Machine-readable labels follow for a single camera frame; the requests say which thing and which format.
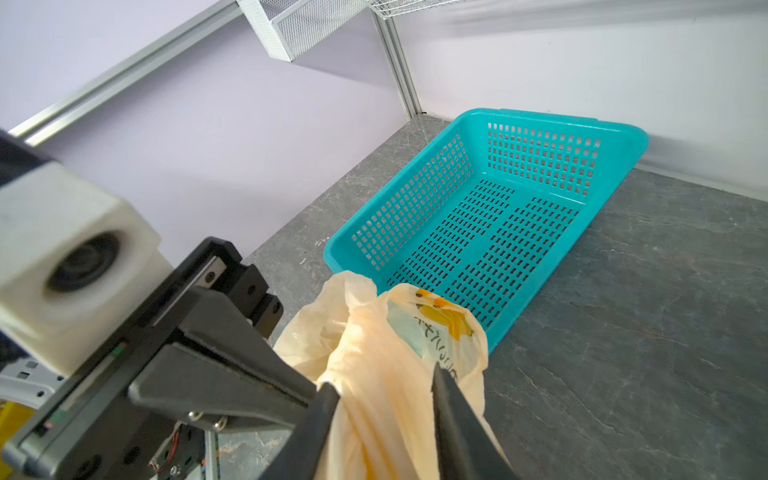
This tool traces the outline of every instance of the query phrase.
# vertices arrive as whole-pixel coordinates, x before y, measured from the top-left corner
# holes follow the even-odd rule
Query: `plastic bag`
[[[469,310],[432,293],[402,284],[377,296],[370,279],[339,273],[291,320],[275,351],[341,397],[316,478],[436,480],[436,362],[501,452],[482,418],[485,332]]]

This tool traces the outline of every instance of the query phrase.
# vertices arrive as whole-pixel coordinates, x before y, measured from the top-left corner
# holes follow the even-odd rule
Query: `teal plastic basket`
[[[648,146],[593,118],[471,110],[328,242],[334,273],[411,283],[472,311],[501,342]]]

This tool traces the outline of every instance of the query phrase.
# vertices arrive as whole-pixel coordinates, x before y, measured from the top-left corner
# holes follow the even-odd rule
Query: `wire rack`
[[[461,0],[368,0],[371,9],[382,18],[418,12],[426,8],[460,2]]]

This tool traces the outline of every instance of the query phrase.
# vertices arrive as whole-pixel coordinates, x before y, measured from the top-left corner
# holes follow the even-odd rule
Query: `white wire mesh basket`
[[[426,8],[459,2],[460,0],[368,0],[371,9],[382,18],[418,12]]]
[[[272,58],[294,61],[369,7],[365,0],[237,0]]]

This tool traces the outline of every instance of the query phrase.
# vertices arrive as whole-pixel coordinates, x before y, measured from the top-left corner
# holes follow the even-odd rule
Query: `metal bar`
[[[219,480],[219,455],[216,433],[205,432],[205,480]]]
[[[9,133],[41,144],[242,14],[235,0],[220,0]]]
[[[373,21],[379,29],[387,60],[389,61],[389,67],[392,69],[392,74],[395,77],[395,83],[400,93],[402,106],[405,108],[408,118],[414,118],[416,115],[423,113],[422,106],[419,103],[419,96],[416,94],[416,89],[413,86],[413,79],[406,63],[406,56],[402,51],[402,45],[400,45],[400,37],[397,35],[395,21],[391,18],[384,19],[376,13],[373,13]]]

